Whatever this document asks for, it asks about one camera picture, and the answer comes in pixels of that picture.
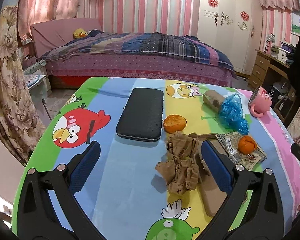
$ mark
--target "wardrobe door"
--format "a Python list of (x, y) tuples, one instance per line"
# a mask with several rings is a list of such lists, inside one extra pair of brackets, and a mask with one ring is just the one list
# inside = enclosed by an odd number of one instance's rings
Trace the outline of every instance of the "wardrobe door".
[(237, 0), (220, 0), (219, 19), (215, 48), (223, 52), (231, 61), (231, 46), (234, 40)]
[(200, 12), (199, 12), (199, 25), (198, 25), (198, 38), (201, 42), (204, 42), (215, 48), (217, 26), (215, 23), (216, 12), (219, 15), (220, 0), (200, 0)]
[(234, 16), (234, 36), (230, 47), (230, 61), (234, 70), (242, 73), (246, 60), (251, 27), (252, 0), (237, 0)]
[(251, 75), (254, 62), (256, 60), (257, 52), (256, 49), (260, 48), (261, 33), (262, 33), (262, 7), (260, 0), (252, 0), (251, 3), (251, 26), (250, 26), (250, 37), (249, 45), (246, 56), (246, 61), (242, 73)]

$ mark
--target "plaid blanket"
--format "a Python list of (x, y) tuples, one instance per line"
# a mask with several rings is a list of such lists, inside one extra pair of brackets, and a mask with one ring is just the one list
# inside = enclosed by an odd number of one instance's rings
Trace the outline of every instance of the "plaid blanket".
[(45, 53), (42, 59), (55, 61), (73, 55), (87, 53), (135, 54), (172, 57), (229, 69), (235, 76), (234, 68), (225, 54), (202, 43), (196, 37), (173, 36), (162, 33), (111, 34), (99, 30), (87, 37), (73, 40), (66, 45)]

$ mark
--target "tile floor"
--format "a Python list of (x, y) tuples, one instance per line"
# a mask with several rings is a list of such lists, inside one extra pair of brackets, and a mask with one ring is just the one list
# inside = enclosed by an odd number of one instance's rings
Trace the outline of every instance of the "tile floor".
[[(248, 81), (243, 78), (238, 77), (238, 79), (233, 79), (232, 87), (244, 90), (250, 90), (248, 88)], [(73, 95), (76, 90), (72, 89), (53, 89), (52, 93), (48, 98), (45, 99), (47, 109), (53, 119), (60, 109), (65, 105), (68, 99)]]
[(73, 89), (53, 89), (50, 96), (46, 101), (46, 107), (49, 110), (49, 114), (53, 119), (60, 109), (65, 105), (68, 99), (73, 95), (76, 90)]

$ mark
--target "yellow bird cartoon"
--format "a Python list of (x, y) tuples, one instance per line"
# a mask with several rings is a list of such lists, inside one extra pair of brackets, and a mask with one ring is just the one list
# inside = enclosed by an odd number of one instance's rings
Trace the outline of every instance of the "yellow bird cartoon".
[(73, 36), (75, 39), (80, 39), (83, 37), (86, 37), (88, 35), (88, 33), (84, 30), (84, 29), (76, 29), (73, 33)]

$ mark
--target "tablecloth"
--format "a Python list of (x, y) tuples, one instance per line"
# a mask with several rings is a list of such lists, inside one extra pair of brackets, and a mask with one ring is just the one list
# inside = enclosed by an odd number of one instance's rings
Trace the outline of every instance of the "tablecloth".
[[(180, 92), (181, 85), (187, 86), (189, 94)], [(141, 240), (146, 239), (151, 228), (152, 232), (155, 231), (155, 223), (171, 211), (171, 207), (186, 209), (180, 218), (183, 221), (180, 226), (190, 226), (192, 231), (189, 231), (188, 239), (195, 239), (211, 221), (204, 211), (198, 190), (188, 191), (183, 196), (171, 195), (163, 178), (154, 169), (159, 161), (165, 159), (167, 134), (163, 131), (158, 142), (133, 141), (116, 134), (116, 125), (124, 106), (131, 91), (137, 87), (164, 91), (163, 118), (170, 114), (185, 117), (186, 134), (231, 132), (231, 129), (220, 124), (215, 113), (203, 103), (202, 94), (209, 89), (225, 97), (238, 93), (250, 134), (267, 155), (267, 159), (256, 166), (255, 171), (265, 168), (274, 171), (282, 198), (285, 231), (290, 229), (300, 203), (300, 166), (290, 152), (293, 141), (272, 110), (260, 119), (250, 115), (247, 102), (251, 91), (172, 80), (90, 78), (52, 120), (33, 152), (25, 174), (32, 167), (46, 171), (60, 163), (68, 163), (74, 155), (86, 149), (90, 121), (99, 114), (109, 115), (109, 120), (99, 130), (93, 131), (91, 137), (91, 141), (100, 143), (101, 156), (83, 189), (75, 193), (84, 212), (107, 240)], [(71, 133), (62, 143), (56, 137), (53, 139), (61, 120), (68, 120), (67, 127)], [(25, 174), (14, 203), (12, 228), (15, 233), (18, 200)], [(49, 194), (61, 224), (71, 229), (54, 192)], [(231, 228), (239, 226), (247, 205), (248, 202), (242, 205)]]

